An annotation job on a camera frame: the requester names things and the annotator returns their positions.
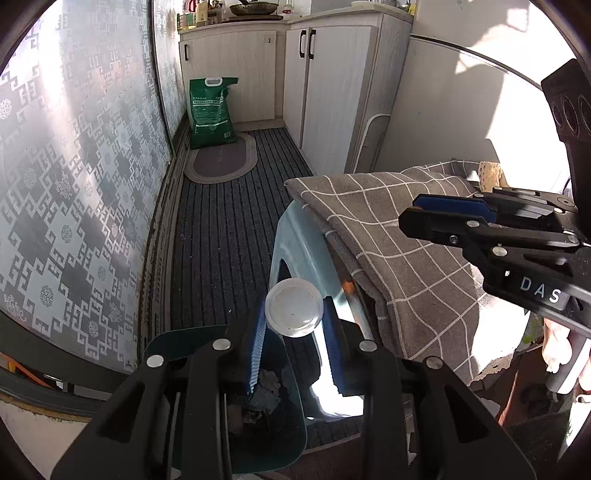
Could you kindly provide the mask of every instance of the patterned window film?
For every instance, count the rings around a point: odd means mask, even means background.
[[[183,0],[153,1],[158,76],[168,130],[171,135],[174,135],[181,118],[187,111],[178,54],[180,36],[177,32],[177,13],[183,11]]]
[[[120,371],[137,362],[144,248],[170,159],[147,19],[147,0],[57,0],[0,77],[0,308]]]

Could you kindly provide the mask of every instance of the frying pan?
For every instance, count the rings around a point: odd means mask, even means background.
[[[237,17],[243,15],[271,15],[277,10],[278,4],[272,2],[258,2],[257,0],[240,0],[242,5],[230,5],[230,11]]]

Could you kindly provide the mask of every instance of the bottle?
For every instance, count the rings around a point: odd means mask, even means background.
[[[283,6],[283,10],[281,11],[284,15],[291,15],[294,12],[294,6],[290,3],[291,0],[287,0],[287,3]]]

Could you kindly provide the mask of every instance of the white bag handle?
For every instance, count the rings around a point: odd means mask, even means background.
[[[221,77],[209,77],[205,79],[205,86],[206,87],[218,87],[222,84]]]

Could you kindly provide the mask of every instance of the countertop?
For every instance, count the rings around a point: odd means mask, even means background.
[[[386,15],[392,15],[393,17],[397,17],[401,20],[404,20],[408,23],[413,23],[414,17],[405,12],[404,10],[400,10],[399,8],[394,8],[389,5],[384,4],[377,4],[374,2],[369,1],[359,1],[359,2],[352,2],[350,7],[346,8],[337,8],[335,10],[328,10],[326,12],[320,12],[313,15],[306,15],[305,17],[300,17],[295,20],[275,20],[275,21],[268,21],[268,20],[255,20],[250,22],[229,22],[229,23],[221,23],[217,25],[208,25],[207,27],[199,27],[199,28],[182,28],[178,29],[178,33],[186,34],[192,32],[203,32],[206,30],[212,29],[219,29],[219,28],[228,28],[228,27],[236,27],[237,25],[260,25],[264,26],[265,30],[269,30],[270,27],[273,25],[280,26],[280,29],[283,30],[287,26],[291,24],[296,24],[299,22],[306,22],[309,20],[315,20],[317,18],[326,18],[326,17],[336,17],[341,15],[350,15],[350,14],[363,14],[363,13],[382,13]]]

